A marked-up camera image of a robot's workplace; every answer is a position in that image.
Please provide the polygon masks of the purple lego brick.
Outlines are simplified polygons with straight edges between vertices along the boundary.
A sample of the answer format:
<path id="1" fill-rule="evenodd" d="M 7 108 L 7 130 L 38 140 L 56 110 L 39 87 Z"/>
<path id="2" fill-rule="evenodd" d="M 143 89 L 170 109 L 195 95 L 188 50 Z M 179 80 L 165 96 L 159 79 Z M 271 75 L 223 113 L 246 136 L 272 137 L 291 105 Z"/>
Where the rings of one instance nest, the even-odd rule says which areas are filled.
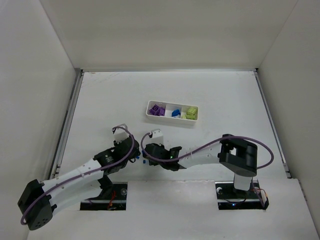
<path id="1" fill-rule="evenodd" d="M 148 113 L 152 116 L 160 116 L 161 110 L 162 110 L 162 108 L 160 106 L 158 106 L 157 104 L 155 104 L 153 107 L 151 107 L 148 110 Z"/>

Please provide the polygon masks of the blue lego pile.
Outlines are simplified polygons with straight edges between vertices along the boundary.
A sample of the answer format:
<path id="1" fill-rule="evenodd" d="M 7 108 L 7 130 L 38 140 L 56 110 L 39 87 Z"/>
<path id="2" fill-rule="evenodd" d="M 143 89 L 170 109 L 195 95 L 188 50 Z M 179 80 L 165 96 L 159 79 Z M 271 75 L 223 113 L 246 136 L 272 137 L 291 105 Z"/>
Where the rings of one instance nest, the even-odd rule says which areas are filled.
<path id="1" fill-rule="evenodd" d="M 173 118 L 179 118 L 181 116 L 181 111 L 180 109 L 175 109 L 172 113 L 171 113 L 171 116 Z"/>

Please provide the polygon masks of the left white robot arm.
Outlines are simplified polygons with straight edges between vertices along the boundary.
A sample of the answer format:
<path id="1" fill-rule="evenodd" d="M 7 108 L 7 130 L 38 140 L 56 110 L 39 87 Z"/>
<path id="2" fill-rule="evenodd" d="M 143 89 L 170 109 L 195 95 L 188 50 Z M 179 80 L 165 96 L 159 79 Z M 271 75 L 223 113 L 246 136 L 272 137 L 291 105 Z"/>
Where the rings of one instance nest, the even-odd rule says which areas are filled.
<path id="1" fill-rule="evenodd" d="M 114 187 L 109 175 L 138 157 L 139 147 L 136 140 L 128 137 L 68 173 L 42 182 L 30 181 L 17 203 L 22 213 L 20 223 L 34 231 L 75 203 L 108 196 Z"/>

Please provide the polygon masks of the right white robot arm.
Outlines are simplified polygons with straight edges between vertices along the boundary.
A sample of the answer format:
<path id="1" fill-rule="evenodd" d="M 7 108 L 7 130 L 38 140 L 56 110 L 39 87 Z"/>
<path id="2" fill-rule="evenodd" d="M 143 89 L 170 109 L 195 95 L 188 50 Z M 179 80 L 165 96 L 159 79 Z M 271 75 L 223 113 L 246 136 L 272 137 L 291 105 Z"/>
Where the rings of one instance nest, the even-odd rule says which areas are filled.
<path id="1" fill-rule="evenodd" d="M 150 165 L 160 165 L 170 171 L 188 169 L 200 165 L 220 164 L 234 173 L 233 186 L 248 191 L 252 178 L 257 175 L 258 147 L 241 137 L 224 134 L 221 138 L 194 150 L 181 146 L 169 150 L 149 136 L 151 142 L 141 145 L 142 155 Z"/>

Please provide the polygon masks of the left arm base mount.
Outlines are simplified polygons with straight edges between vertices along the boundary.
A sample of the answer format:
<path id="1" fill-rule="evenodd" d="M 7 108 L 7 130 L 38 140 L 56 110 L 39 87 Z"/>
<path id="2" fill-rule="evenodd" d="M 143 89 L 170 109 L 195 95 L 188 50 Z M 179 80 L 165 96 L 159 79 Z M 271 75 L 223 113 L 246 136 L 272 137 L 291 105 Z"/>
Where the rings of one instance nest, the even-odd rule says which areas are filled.
<path id="1" fill-rule="evenodd" d="M 80 203 L 80 211 L 125 211 L 127 208 L 128 183 L 113 182 L 112 186 L 102 190 L 97 197 Z"/>

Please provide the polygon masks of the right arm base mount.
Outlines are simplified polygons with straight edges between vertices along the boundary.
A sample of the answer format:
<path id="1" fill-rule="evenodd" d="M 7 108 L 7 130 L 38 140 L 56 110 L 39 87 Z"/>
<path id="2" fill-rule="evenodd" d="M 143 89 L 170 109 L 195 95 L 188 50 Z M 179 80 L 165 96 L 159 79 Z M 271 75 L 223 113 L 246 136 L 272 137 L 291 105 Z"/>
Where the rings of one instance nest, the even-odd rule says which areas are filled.
<path id="1" fill-rule="evenodd" d="M 258 180 L 252 180 L 249 190 L 235 189 L 232 181 L 215 182 L 217 206 L 219 210 L 263 210 L 269 205 L 266 191 Z"/>

